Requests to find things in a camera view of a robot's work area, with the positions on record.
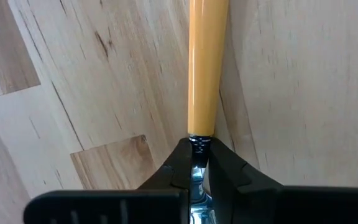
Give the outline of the silver spoon orange handle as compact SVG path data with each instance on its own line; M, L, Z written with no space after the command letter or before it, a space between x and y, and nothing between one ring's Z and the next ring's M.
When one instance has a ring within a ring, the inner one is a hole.
M188 135L190 224L217 224L204 173L214 134L229 0L189 0Z

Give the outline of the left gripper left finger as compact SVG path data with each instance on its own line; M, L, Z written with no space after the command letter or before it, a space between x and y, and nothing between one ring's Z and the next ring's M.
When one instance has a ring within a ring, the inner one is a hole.
M55 190L25 207L25 224L190 224L191 144L179 140L135 190Z

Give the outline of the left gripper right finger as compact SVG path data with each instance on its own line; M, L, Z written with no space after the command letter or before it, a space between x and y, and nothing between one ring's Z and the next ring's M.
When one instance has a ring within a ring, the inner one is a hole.
M209 185L218 224L358 224L358 188L282 185L218 139Z

